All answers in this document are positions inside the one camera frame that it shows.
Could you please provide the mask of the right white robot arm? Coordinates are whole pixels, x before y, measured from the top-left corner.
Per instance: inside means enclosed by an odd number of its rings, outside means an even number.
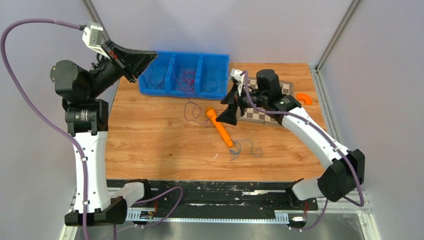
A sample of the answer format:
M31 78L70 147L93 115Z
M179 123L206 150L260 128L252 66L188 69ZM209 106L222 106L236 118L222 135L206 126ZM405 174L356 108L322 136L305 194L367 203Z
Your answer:
M249 86L247 71L232 69L230 79L233 86L221 100L227 108L216 118L218 122L235 126L237 113L243 116L247 109L253 108L295 134L325 169L322 176L297 180L286 189L285 201L290 208L298 209L312 198L352 202L347 194L353 190L359 194L359 202L355 205L364 205L361 185L365 175L365 155L361 150L348 149L324 131L295 97L283 93L274 70L258 71L255 89Z

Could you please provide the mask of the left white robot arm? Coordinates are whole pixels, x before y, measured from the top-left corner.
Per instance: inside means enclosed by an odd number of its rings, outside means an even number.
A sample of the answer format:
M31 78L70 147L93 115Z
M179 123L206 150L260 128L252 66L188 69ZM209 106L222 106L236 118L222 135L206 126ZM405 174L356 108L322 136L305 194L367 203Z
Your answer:
M136 82L158 53L125 48L111 40L100 49L88 70L71 60L58 61L50 70L54 90L62 98L66 136L72 140L75 154L75 203L64 217L65 224L72 227L121 225L134 203L147 207L153 201L145 179L131 180L116 193L108 191L105 153L109 104L100 94L121 78Z

